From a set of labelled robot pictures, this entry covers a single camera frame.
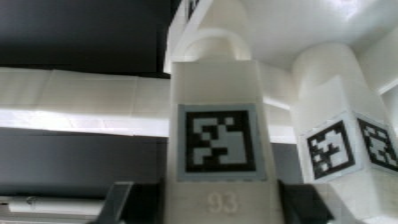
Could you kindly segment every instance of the dark background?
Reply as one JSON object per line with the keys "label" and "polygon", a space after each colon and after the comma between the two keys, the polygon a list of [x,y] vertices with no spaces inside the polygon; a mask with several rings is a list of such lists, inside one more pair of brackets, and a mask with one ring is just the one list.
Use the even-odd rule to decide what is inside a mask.
{"label": "dark background", "polygon": [[0,0],[0,66],[166,78],[181,0]]}
{"label": "dark background", "polygon": [[[271,144],[276,175],[300,183],[294,145]],[[0,129],[0,195],[104,197],[113,181],[165,176],[166,138]]]}

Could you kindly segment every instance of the white plastic structure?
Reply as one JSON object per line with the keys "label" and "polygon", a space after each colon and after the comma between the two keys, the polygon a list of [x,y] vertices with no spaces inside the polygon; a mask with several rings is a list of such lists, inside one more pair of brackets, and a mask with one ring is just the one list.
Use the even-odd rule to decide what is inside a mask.
{"label": "white plastic structure", "polygon": [[15,213],[22,212],[97,216],[101,208],[101,200],[12,197],[8,201],[8,211]]}
{"label": "white plastic structure", "polygon": [[[191,224],[282,223],[257,80],[253,61],[197,61],[172,65],[166,224],[182,224],[186,220]],[[257,130],[243,130],[244,125]],[[216,136],[205,135],[211,128]],[[237,139],[248,134],[259,142],[250,138],[241,143]],[[232,146],[239,143],[243,147],[234,149]],[[221,148],[225,152],[218,156],[216,150]],[[232,160],[232,154],[241,149],[246,149],[241,152],[243,158],[253,153],[253,160],[259,160],[253,168],[244,168],[253,163],[252,160]]]}
{"label": "white plastic structure", "polygon": [[291,116],[303,181],[330,185],[356,220],[378,217],[398,222],[396,135],[349,48],[340,44],[308,48],[292,75],[298,101]]}

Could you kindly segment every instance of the white column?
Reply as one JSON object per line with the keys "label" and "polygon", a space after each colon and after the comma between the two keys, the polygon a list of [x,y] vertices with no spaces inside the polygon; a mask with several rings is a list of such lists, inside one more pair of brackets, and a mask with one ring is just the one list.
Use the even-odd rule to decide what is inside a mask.
{"label": "white column", "polygon": [[282,223],[253,61],[172,65],[165,223]]}
{"label": "white column", "polygon": [[340,44],[312,47],[298,56],[292,75],[303,180],[328,183],[358,220],[396,219],[396,137],[349,48]]}

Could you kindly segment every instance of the number label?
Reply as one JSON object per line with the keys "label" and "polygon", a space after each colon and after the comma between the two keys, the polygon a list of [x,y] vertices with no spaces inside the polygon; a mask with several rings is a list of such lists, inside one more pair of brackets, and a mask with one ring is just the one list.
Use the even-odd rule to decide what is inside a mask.
{"label": "number label", "polygon": [[234,192],[213,192],[207,195],[207,211],[232,214],[237,211],[237,197]]}

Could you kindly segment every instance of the black and white square pattern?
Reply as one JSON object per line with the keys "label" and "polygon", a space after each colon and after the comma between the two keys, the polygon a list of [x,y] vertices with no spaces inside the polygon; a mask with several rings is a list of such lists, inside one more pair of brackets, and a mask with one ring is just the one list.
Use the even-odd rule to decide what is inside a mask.
{"label": "black and white square pattern", "polygon": [[398,157],[385,128],[356,119],[369,160],[378,166],[398,171]]}
{"label": "black and white square pattern", "polygon": [[181,106],[179,179],[264,177],[253,105]]}
{"label": "black and white square pattern", "polygon": [[319,179],[355,165],[342,121],[307,138],[307,147],[314,179]]}

